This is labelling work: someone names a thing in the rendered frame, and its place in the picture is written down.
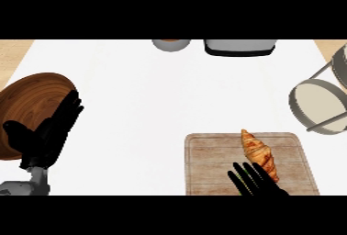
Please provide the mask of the golden brown croissant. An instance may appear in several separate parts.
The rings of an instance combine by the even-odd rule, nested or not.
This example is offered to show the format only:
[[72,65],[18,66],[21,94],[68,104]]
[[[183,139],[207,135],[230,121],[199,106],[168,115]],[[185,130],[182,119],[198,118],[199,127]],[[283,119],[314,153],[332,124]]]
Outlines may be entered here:
[[245,129],[241,131],[241,144],[248,161],[260,165],[273,181],[278,182],[272,148]]

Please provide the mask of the round brown wooden bowl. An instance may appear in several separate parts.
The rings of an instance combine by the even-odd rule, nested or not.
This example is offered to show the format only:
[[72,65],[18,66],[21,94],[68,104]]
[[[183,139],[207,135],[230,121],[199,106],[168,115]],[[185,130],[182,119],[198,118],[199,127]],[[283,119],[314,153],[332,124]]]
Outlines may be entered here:
[[75,89],[71,80],[58,73],[37,73],[12,83],[0,92],[0,160],[22,158],[9,147],[3,123],[21,122],[31,130],[52,117],[66,94]]

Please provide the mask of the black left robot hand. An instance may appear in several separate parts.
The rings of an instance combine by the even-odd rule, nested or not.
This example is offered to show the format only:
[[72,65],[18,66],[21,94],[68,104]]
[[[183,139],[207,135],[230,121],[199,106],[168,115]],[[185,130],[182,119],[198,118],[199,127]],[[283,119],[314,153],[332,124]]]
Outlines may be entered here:
[[78,92],[72,90],[62,99],[53,116],[40,123],[35,130],[15,120],[4,122],[9,147],[22,154],[22,169],[47,169],[56,163],[68,133],[84,109],[80,103]]

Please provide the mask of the pale wooden cutting board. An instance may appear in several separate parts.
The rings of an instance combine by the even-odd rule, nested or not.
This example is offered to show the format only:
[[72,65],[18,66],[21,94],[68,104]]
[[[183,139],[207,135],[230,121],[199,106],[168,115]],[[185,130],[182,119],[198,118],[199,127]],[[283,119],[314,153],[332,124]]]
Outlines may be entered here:
[[[310,171],[301,142],[288,132],[255,132],[254,136],[272,149],[279,177],[278,185],[291,196],[317,196],[319,189]],[[189,134],[185,142],[186,194],[232,196],[239,193],[227,172],[242,164],[241,133]]]

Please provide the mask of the grey round cup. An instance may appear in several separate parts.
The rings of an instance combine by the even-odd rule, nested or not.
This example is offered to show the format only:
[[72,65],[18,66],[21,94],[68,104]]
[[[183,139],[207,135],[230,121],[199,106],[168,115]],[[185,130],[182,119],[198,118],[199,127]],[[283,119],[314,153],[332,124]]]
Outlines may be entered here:
[[152,42],[155,47],[167,52],[180,51],[190,44],[189,39],[154,39]]

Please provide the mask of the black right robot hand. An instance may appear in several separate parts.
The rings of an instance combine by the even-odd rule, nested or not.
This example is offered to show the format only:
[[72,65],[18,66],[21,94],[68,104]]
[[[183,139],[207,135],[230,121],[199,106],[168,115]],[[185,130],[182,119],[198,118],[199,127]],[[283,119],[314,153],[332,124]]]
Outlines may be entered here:
[[227,176],[244,196],[289,195],[255,162],[252,164],[235,162],[233,168],[236,172],[229,171]]

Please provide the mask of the grey and black appliance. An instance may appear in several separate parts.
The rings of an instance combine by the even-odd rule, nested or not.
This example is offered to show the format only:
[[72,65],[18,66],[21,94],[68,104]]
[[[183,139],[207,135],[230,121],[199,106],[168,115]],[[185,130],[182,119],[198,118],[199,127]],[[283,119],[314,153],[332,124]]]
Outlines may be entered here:
[[273,53],[275,39],[205,39],[205,52],[214,56],[255,57]]

